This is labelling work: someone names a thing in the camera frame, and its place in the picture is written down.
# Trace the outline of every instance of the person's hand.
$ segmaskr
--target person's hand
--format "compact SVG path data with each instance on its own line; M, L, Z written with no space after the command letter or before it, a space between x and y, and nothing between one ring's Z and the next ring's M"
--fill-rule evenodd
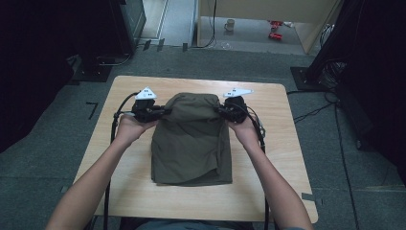
M240 124L228 122L228 125L246 150L259 146L258 135L250 118L247 117Z
M150 123L139 123L133 116L124 114L120 118L119 128L117 130L116 139L122 141L127 145L131 145L135 140L150 127L154 127L158 124L158 121Z

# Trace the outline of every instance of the gray carpet floor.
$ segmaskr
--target gray carpet floor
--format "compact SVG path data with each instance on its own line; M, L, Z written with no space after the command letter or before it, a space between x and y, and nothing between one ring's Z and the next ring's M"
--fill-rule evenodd
M156 47L150 47L138 50L128 62L114 67L107 82L64 86L33 131L0 154L0 229L45 227L63 189L74 180L116 76L273 82L293 91L296 86L289 67L309 66L312 60L309 56L270 53L203 49L182 52L167 46L157 52ZM288 97L293 117L327 104L324 93ZM93 105L87 103L99 104L90 119ZM334 106L296 124L317 201L319 220L315 228L406 229L406 190L395 167L377 152L359 151L345 112L338 108L337 115L349 178L340 151ZM118 219L111 219L110 229L117 229ZM261 223L255 226L260 229ZM100 219L96 229L101 229Z

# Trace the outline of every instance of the red object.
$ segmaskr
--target red object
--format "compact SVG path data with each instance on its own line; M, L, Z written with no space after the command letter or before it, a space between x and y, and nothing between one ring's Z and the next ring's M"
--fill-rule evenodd
M269 38L275 39L275 40L282 40L282 35L281 34L276 34L276 33L271 33L269 34Z
M271 31L275 32L278 29L278 25L272 25L271 24Z
M271 21L271 25L281 26L282 24L283 24L283 22L281 22L281 21Z

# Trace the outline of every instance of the left hand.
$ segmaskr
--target left hand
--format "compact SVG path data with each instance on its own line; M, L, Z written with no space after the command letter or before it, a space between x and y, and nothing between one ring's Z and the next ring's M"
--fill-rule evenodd
M135 140L140 138L140 136L149 128L155 127L158 121L150 123L139 123L134 117L124 114L120 118L119 128L117 130L116 139L131 145Z

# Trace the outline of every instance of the person's arm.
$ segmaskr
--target person's arm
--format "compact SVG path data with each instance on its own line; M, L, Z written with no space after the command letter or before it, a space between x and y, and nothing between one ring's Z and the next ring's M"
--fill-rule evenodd
M301 199L260 148L251 120L247 118L241 124L229 123L229 127L236 133L254 165L275 222L281 229L313 229Z
M125 150L154 123L139 124L123 115L113 143L66 192L46 229L83 229L94 215L110 178Z

